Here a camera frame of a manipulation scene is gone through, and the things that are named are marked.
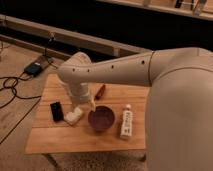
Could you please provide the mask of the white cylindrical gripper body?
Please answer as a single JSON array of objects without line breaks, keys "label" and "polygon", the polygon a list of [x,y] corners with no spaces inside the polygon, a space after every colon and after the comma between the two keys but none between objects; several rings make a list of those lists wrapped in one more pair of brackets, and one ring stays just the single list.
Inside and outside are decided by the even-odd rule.
[{"label": "white cylindrical gripper body", "polygon": [[69,86],[70,99],[73,107],[91,100],[91,93],[87,83],[71,84]]}]

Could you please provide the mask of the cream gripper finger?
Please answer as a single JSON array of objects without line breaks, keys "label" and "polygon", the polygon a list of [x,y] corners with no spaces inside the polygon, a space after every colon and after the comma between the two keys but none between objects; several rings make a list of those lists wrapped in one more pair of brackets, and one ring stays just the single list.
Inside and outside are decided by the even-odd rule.
[{"label": "cream gripper finger", "polygon": [[90,106],[90,109],[92,111],[96,110],[96,104],[95,104],[95,101],[93,99],[89,101],[89,106]]}]

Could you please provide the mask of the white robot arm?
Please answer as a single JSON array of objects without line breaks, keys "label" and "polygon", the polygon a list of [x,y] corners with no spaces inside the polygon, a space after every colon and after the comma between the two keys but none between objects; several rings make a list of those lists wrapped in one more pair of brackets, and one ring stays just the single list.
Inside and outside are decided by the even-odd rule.
[{"label": "white robot arm", "polygon": [[77,52],[58,76],[74,104],[90,83],[149,88],[145,110],[148,171],[213,171],[213,51],[156,50],[93,63]]}]

